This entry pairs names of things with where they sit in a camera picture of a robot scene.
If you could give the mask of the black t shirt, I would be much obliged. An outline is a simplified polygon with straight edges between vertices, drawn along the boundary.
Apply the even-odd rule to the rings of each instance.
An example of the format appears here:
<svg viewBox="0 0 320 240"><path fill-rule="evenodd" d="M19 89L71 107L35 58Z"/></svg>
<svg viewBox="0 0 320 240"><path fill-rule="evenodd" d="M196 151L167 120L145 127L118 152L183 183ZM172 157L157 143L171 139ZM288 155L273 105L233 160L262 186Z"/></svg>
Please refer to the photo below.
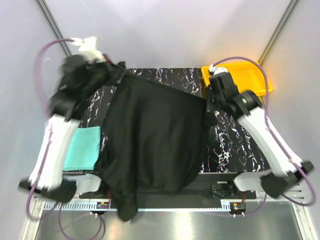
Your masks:
<svg viewBox="0 0 320 240"><path fill-rule="evenodd" d="M126 222L138 212L138 187L176 193L197 177L217 119L204 98L115 69L116 91L94 169Z"/></svg>

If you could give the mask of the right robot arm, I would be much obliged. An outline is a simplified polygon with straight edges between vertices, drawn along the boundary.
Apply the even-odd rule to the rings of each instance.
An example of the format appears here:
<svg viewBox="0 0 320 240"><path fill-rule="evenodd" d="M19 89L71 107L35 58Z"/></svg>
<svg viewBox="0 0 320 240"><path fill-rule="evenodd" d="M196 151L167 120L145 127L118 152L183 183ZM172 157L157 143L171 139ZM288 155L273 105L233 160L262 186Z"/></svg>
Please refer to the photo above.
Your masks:
<svg viewBox="0 0 320 240"><path fill-rule="evenodd" d="M251 90L240 93L226 68L218 67L210 72L206 94L210 107L220 108L249 133L269 165L269 170L244 172L235 177L227 185L230 197L236 199L245 191L263 190L275 199L314 170L311 161L297 156L275 127L266 123L265 107L258 96Z"/></svg>

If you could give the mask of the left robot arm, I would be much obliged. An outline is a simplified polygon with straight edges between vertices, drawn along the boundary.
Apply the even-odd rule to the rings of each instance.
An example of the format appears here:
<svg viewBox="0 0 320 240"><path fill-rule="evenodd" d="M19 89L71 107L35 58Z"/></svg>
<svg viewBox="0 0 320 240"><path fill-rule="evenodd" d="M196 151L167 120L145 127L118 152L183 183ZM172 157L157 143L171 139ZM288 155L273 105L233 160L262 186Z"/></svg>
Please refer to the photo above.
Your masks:
<svg viewBox="0 0 320 240"><path fill-rule="evenodd" d="M90 59L84 54L67 57L62 78L49 100L49 118L36 165L18 186L30 193L68 203L76 195L77 182L63 177L63 168L72 138L88 108L87 99L115 75L109 58Z"/></svg>

